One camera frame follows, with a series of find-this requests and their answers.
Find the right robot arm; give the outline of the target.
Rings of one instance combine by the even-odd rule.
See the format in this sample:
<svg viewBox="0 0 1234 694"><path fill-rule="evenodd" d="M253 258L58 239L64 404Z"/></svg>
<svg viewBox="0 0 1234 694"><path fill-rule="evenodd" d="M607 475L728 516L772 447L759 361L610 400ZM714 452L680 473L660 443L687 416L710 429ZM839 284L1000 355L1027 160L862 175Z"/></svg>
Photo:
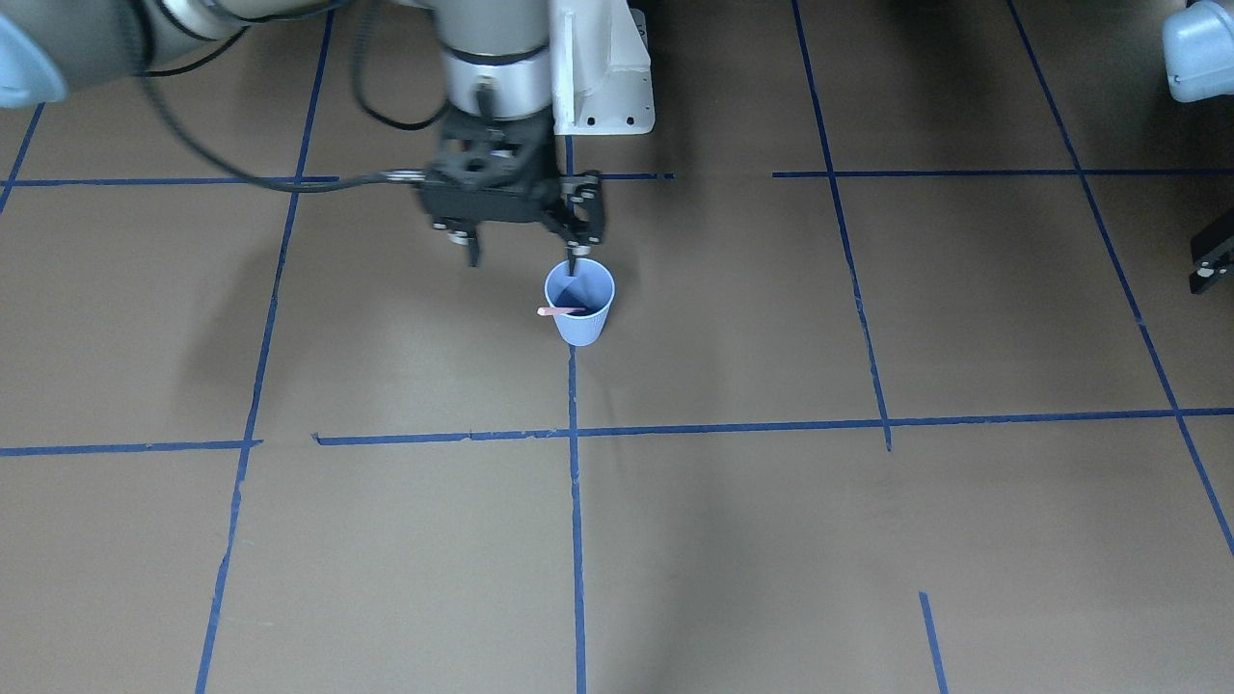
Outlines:
<svg viewBox="0 0 1234 694"><path fill-rule="evenodd" d="M174 147L213 168L216 182L199 194L197 211L154 203L151 185L130 185L130 224L107 224L100 203L67 207L49 203L2 214L2 289L22 285L70 289L89 272L146 269L158 264L160 243L176 263L159 289L190 280L221 284L221 265L204 264L199 249L237 254L255 231L242 220L241 188L286 203L379 183L420 188L436 228L466 246L479 262L481 224L537 224L566 247L561 270L581 270L603 242L598 173L565 177L554 164L550 133L564 133L566 51L592 40L566 37L559 1L426 1L426 19L407 36L410 77L443 61L444 101L436 114L443 144L428 170L391 170L313 179L307 154L291 156L291 98L306 98L313 120L320 79L310 67L308 35L327 48L341 14L359 22L352 42L350 88L357 106L378 121L366 101L364 70L373 37L404 40L380 28L380 1L5 1L2 4L2 115L67 110L65 130L35 149L49 173L88 167L118 174L123 159L151 170Z"/></svg>

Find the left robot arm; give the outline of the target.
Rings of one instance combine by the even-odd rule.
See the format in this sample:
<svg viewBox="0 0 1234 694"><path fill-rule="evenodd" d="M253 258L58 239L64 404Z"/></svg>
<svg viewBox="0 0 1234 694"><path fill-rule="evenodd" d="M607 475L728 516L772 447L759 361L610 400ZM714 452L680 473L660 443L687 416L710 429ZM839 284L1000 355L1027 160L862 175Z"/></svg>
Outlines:
<svg viewBox="0 0 1234 694"><path fill-rule="evenodd" d="M1161 26L1169 96L1180 104L1233 93L1233 5L1187 1ZM1190 241L1191 294L1199 295L1232 277L1233 210L1222 212Z"/></svg>

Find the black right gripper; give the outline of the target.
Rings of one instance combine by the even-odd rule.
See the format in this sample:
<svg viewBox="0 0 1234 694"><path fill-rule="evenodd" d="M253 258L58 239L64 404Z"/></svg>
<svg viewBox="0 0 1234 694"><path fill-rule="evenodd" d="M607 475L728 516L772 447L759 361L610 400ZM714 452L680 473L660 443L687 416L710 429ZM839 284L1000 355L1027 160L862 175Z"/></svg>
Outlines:
<svg viewBox="0 0 1234 694"><path fill-rule="evenodd" d="M559 177L558 144L552 107L524 119L489 121L455 106L445 107L441 138L429 163L429 179L463 189L487 189L505 184L550 180L538 224L561 241L566 277L578 277L578 265L594 247L603 245L603 173ZM466 251L466 264L479 268L481 242L475 220L433 220L432 228Z"/></svg>

